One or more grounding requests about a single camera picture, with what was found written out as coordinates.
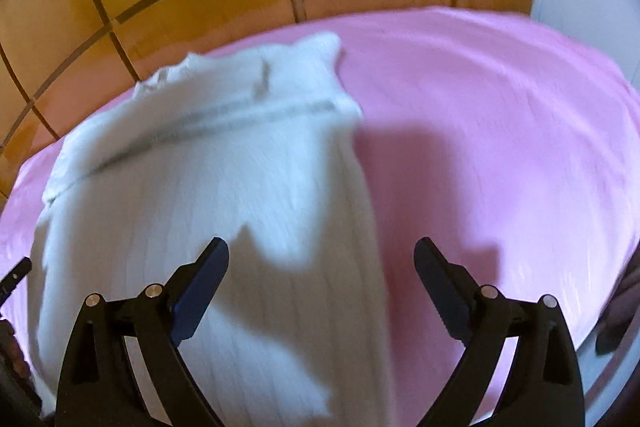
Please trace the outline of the person's left hand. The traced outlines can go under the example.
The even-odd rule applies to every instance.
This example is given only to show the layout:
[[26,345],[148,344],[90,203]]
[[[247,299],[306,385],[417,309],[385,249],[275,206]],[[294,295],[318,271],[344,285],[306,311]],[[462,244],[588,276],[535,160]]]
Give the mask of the person's left hand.
[[24,358],[23,350],[17,342],[13,325],[8,320],[1,319],[0,332],[1,348],[8,358],[9,366],[21,379],[30,381],[32,379],[32,371]]

